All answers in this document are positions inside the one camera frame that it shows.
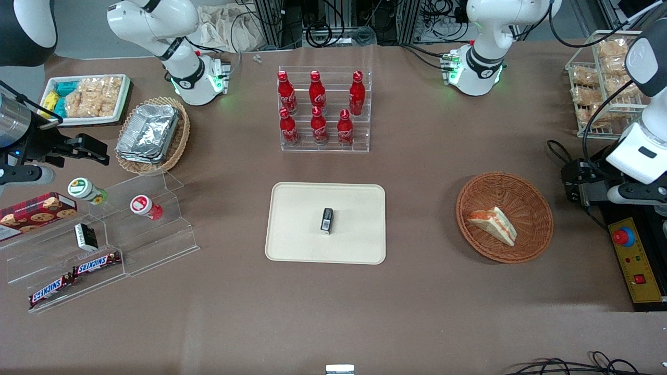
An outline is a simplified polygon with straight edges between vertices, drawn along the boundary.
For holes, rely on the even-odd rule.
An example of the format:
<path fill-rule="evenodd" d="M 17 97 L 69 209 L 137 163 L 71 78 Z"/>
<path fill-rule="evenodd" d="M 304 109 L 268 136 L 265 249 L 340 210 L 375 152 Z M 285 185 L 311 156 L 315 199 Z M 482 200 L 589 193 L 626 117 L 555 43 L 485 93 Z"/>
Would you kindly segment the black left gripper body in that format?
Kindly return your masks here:
<path fill-rule="evenodd" d="M 591 166 L 580 166 L 580 203 L 584 207 L 600 206 L 611 202 L 609 191 L 624 182 L 624 176 L 612 174 L 604 177 Z"/>

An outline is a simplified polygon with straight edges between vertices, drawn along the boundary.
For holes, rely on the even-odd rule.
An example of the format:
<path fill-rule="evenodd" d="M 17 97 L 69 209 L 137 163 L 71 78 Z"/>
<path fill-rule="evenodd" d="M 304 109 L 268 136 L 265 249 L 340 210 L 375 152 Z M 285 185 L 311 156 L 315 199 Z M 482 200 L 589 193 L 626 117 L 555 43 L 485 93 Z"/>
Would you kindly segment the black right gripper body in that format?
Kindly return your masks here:
<path fill-rule="evenodd" d="M 36 161 L 62 168 L 65 158 L 80 157 L 71 141 L 72 138 L 60 133 L 57 125 L 32 124 L 20 138 L 20 164 Z"/>

